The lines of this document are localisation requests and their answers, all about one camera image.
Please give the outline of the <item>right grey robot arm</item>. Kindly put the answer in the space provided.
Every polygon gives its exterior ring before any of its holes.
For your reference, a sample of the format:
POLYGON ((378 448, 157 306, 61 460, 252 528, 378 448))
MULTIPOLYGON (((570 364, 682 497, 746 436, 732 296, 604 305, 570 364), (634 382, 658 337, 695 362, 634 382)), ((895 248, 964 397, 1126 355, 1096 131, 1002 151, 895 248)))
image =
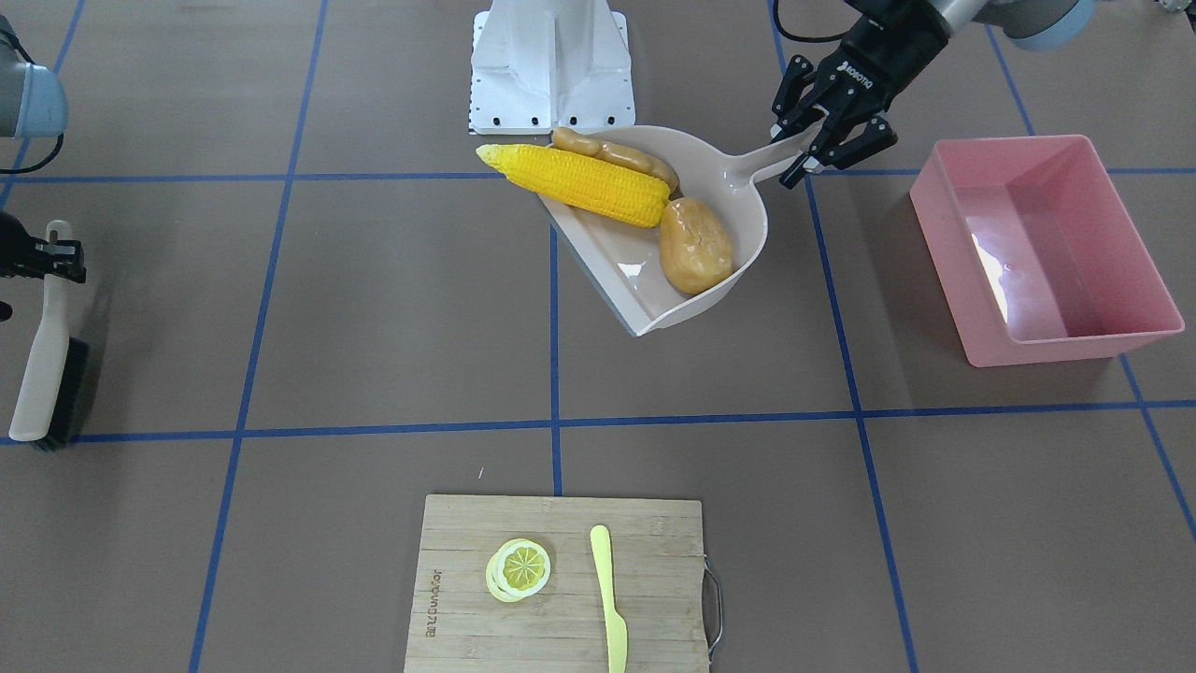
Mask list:
MULTIPOLYGON (((8 17, 1 17, 1 134, 5 139, 54 139, 45 158, 33 165, 5 167, 4 176, 37 172, 65 147, 69 106, 56 73, 36 63, 8 17)), ((31 235, 18 218, 1 213, 1 276, 4 279, 65 279, 84 285, 87 279, 80 241, 48 241, 31 235)))

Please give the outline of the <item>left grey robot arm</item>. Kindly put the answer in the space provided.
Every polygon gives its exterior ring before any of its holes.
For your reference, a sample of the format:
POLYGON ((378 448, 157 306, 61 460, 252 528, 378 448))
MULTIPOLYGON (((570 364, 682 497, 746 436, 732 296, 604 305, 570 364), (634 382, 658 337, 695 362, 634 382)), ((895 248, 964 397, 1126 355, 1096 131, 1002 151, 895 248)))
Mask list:
POLYGON ((791 56, 771 103, 779 142, 816 127, 819 131, 780 175, 794 188, 826 169, 850 169, 892 148, 897 131, 886 120, 904 93, 956 33, 969 24, 997 27, 1021 50, 1054 50, 1074 38, 1094 14, 1093 1, 850 1, 858 22, 832 36, 798 36, 803 44, 834 44, 819 63, 791 56))

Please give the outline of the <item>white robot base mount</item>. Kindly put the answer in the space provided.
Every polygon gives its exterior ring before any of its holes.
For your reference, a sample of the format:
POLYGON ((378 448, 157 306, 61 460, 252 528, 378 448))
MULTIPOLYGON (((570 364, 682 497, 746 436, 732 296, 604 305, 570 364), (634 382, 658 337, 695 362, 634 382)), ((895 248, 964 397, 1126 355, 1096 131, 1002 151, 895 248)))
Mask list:
POLYGON ((471 37, 470 133, 636 123, 628 22, 606 1, 494 1, 474 16, 471 37))

